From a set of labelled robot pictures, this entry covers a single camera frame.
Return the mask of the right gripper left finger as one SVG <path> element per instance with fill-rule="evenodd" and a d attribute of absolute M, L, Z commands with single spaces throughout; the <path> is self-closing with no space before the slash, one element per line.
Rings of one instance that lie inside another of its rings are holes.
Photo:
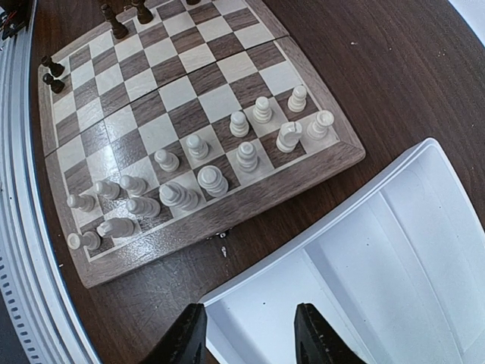
<path fill-rule="evenodd" d="M 208 318 L 201 303 L 190 303 L 142 363 L 206 363 Z"/>

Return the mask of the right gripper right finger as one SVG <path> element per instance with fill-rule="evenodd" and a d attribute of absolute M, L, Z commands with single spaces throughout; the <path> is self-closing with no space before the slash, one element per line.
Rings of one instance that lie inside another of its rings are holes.
<path fill-rule="evenodd" d="M 297 363 L 365 363 L 311 303 L 300 303 L 294 319 Z"/>

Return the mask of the white plastic compartment tray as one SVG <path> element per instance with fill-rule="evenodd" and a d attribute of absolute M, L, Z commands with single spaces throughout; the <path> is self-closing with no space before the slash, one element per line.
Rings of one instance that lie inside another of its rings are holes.
<path fill-rule="evenodd" d="M 202 303 L 221 363 L 294 363 L 301 303 L 368 363 L 482 363 L 484 230 L 428 138 Z"/>

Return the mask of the wooden chess board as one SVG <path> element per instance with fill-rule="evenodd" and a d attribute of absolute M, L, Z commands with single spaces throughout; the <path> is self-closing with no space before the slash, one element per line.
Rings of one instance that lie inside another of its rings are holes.
<path fill-rule="evenodd" d="M 139 1 L 45 57 L 38 82 L 50 188 L 88 288 L 365 157 L 261 1 Z"/>

